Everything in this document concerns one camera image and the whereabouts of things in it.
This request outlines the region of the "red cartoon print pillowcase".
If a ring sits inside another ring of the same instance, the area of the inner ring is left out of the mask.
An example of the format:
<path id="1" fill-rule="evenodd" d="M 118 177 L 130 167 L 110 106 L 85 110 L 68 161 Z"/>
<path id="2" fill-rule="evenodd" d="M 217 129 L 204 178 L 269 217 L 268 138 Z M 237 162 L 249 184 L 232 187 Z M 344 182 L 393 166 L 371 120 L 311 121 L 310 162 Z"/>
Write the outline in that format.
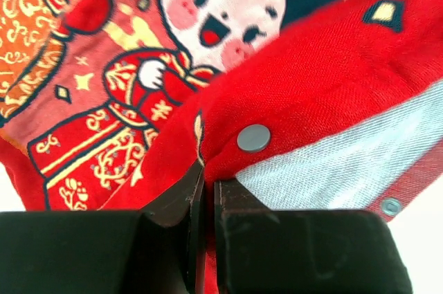
<path id="1" fill-rule="evenodd" d="M 273 211 L 381 217 L 442 292 L 442 0 L 1 0 L 1 176 L 19 212 L 140 210 L 203 170 Z"/>

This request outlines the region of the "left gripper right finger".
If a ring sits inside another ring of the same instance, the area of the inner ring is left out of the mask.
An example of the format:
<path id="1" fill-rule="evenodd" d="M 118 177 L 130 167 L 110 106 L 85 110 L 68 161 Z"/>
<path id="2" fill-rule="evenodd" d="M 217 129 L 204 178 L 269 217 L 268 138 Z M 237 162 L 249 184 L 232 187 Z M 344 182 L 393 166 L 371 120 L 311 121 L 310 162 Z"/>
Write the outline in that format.
<path id="1" fill-rule="evenodd" d="M 365 210 L 273 211 L 236 180 L 215 193 L 220 293 L 410 293 L 386 222 Z"/>

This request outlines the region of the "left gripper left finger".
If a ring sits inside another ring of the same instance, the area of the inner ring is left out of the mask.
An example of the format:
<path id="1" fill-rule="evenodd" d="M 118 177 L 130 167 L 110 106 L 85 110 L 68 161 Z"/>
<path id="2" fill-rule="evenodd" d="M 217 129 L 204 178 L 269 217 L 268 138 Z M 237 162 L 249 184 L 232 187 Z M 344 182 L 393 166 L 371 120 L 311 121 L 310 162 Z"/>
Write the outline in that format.
<path id="1" fill-rule="evenodd" d="M 137 211 L 2 213 L 1 292 L 202 293 L 202 174 Z"/>

